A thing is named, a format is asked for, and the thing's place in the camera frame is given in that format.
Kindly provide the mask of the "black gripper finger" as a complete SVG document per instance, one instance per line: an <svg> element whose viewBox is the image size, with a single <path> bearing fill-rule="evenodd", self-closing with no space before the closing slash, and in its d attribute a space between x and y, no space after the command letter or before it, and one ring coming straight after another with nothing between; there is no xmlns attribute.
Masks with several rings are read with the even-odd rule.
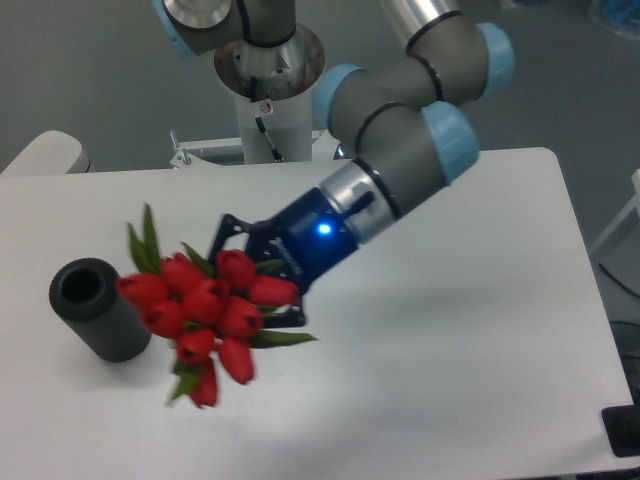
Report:
<svg viewBox="0 0 640 480"><path fill-rule="evenodd" d="M259 301L265 329L298 328L306 324L304 297L279 295Z"/></svg>
<svg viewBox="0 0 640 480"><path fill-rule="evenodd" d="M220 220L218 230L213 238L207 261L210 265L216 265L216 256L220 253L228 240L237 235L251 236L254 224L241 220L233 214L225 213Z"/></svg>

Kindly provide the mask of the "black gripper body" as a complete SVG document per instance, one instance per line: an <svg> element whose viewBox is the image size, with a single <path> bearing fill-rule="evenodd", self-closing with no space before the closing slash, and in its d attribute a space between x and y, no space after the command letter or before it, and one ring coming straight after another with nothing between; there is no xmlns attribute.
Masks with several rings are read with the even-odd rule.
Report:
<svg viewBox="0 0 640 480"><path fill-rule="evenodd" d="M313 188L272 218L255 223L245 253L258 262L282 260L286 278L304 294L357 248L341 215Z"/></svg>

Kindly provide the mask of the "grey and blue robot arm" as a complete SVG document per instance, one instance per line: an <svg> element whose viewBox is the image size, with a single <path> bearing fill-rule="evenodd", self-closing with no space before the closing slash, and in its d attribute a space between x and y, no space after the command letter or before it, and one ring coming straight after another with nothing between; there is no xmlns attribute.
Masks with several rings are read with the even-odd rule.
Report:
<svg viewBox="0 0 640 480"><path fill-rule="evenodd" d="M405 56L379 74L327 68L291 1L154 8L181 56L214 53L246 163L309 160L314 120L351 155L274 217L221 220L215 251L246 234L246 253L301 291L475 164L478 140L460 106L504 88L514 70L505 32L471 22L453 1L384 2Z"/></svg>

